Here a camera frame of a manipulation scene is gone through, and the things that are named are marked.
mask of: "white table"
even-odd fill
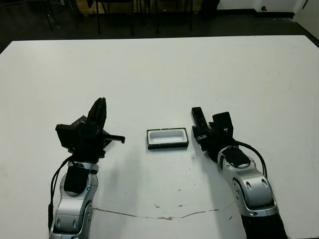
[[[229,111],[235,139],[264,156],[288,236],[319,236],[319,50],[304,36],[244,36],[11,43],[0,55],[1,238],[47,238],[50,181],[70,155],[55,126],[98,97],[105,129],[126,143],[99,162],[90,239],[245,238],[192,136],[196,106],[207,120]],[[187,128],[187,150],[147,150],[146,130],[166,127]]]

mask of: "crack on table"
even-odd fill
[[[199,212],[194,212],[194,213],[190,213],[187,214],[185,216],[182,217],[147,217],[147,216],[138,216],[138,215],[133,215],[133,214],[127,214],[127,213],[119,213],[119,212],[114,212],[114,211],[110,211],[110,210],[104,210],[104,209],[100,209],[100,208],[93,208],[96,211],[99,212],[105,212],[105,213],[113,213],[113,214],[118,214],[118,215],[122,215],[122,216],[128,216],[128,217],[133,217],[133,218],[144,218],[144,219],[158,219],[158,220],[166,220],[166,221],[173,221],[173,219],[183,219],[183,218],[187,218],[196,214],[202,214],[202,213],[208,213],[208,212],[216,212],[216,211],[221,211],[221,210],[225,210],[226,208],[230,207],[231,205],[233,205],[235,202],[232,202],[231,204],[227,205],[224,208],[221,209],[210,209],[210,210],[206,210],[206,211],[199,211]]]

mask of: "white wall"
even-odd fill
[[[221,0],[218,9],[250,9],[261,11],[266,6],[268,12],[298,13],[306,0]]]
[[[295,15],[294,21],[319,39],[319,1],[309,0],[306,7]]]
[[[268,12],[294,12],[297,13],[306,0],[255,0],[254,9],[261,11],[265,6]]]

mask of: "dark floor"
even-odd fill
[[[193,16],[193,31],[189,30],[189,16],[179,13],[160,16],[159,34],[156,33],[151,15],[135,15],[135,33],[130,33],[130,16],[101,15],[101,34],[97,32],[95,15],[77,17],[76,27],[71,10],[60,4],[52,4],[57,22],[49,28],[40,1],[17,4],[0,2],[0,53],[14,40],[55,39],[114,39],[159,38],[240,35],[306,35],[319,47],[319,41],[289,18],[256,18],[251,14],[219,15],[203,21]]]

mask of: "robotic arm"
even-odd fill
[[[262,156],[253,147],[233,139],[233,125],[229,112],[213,115],[206,123],[200,107],[192,108],[195,122],[193,133],[202,151],[218,164],[230,185],[241,214],[247,239],[287,239],[278,206],[267,180],[267,169]],[[252,158],[239,146],[254,151],[263,165],[259,172]]]
[[[51,182],[51,202],[48,212],[50,239],[87,239],[92,219],[92,201],[98,189],[99,158],[112,140],[125,142],[125,137],[109,135],[103,130],[106,101],[99,98],[88,117],[82,116],[71,125],[58,124],[56,131],[63,147],[72,155],[56,171]],[[61,168],[68,171],[60,183],[61,199],[53,221],[53,195]]]

